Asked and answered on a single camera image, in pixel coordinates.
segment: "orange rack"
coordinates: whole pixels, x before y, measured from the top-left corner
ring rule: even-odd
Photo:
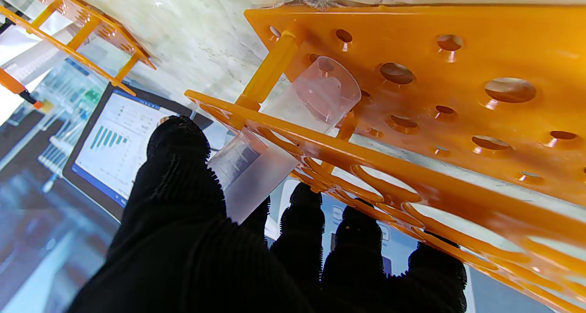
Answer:
[[[297,157],[293,175],[314,190],[546,305],[586,312],[586,32],[575,25],[586,8],[289,6],[245,16],[270,52],[243,94],[236,104],[188,98]],[[318,56],[363,90],[336,138],[258,112],[282,73],[293,81]],[[353,134],[568,202],[498,194],[351,144]]]
[[[113,85],[119,86],[129,94],[134,94],[134,92],[132,92],[130,88],[122,83],[122,79],[130,72],[130,69],[132,69],[132,67],[134,67],[138,61],[142,61],[142,63],[145,63],[149,67],[155,69],[155,65],[153,65],[149,60],[148,53],[142,46],[140,46],[140,44],[138,44],[138,42],[136,42],[128,30],[126,30],[120,23],[114,19],[111,19],[96,8],[86,4],[82,0],[40,1],[47,5],[47,8],[44,9],[44,11],[38,17],[36,17],[32,23],[24,21],[15,13],[2,6],[0,6],[0,12],[6,15],[8,19],[11,19],[11,21],[17,25],[26,28],[29,33],[34,33],[36,36],[50,41],[54,46],[60,48],[80,63],[86,65],[99,75],[111,81]],[[49,34],[40,30],[41,25],[47,21],[47,19],[55,11],[61,13],[73,21],[73,23],[80,28],[77,34],[67,44],[59,42]],[[122,67],[122,69],[120,69],[116,76],[109,75],[103,69],[98,67],[98,65],[77,52],[77,49],[81,46],[84,40],[86,40],[88,36],[92,34],[92,32],[96,32],[98,36],[104,38],[113,46],[130,54],[130,60]]]

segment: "screen display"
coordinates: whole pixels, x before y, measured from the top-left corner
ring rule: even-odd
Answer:
[[[136,172],[147,160],[147,144],[159,120],[177,112],[115,89],[83,143],[74,173],[122,207]]]

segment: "bar chart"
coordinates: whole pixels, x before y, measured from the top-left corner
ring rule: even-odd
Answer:
[[[126,144],[126,142],[128,142],[128,138],[101,125],[96,136],[94,136],[90,150],[97,150],[101,146],[118,146],[120,144]]]

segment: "tablet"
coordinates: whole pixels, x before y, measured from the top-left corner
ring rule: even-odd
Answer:
[[[159,120],[195,116],[179,103],[131,88],[136,97],[108,85],[63,169],[64,178],[118,220]]]

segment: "clear plastic tube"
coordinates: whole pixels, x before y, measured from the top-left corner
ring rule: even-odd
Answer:
[[[360,88],[349,71],[331,58],[319,57],[262,113],[325,134],[359,101]],[[240,224],[298,163],[245,128],[208,166],[224,190],[228,217]]]

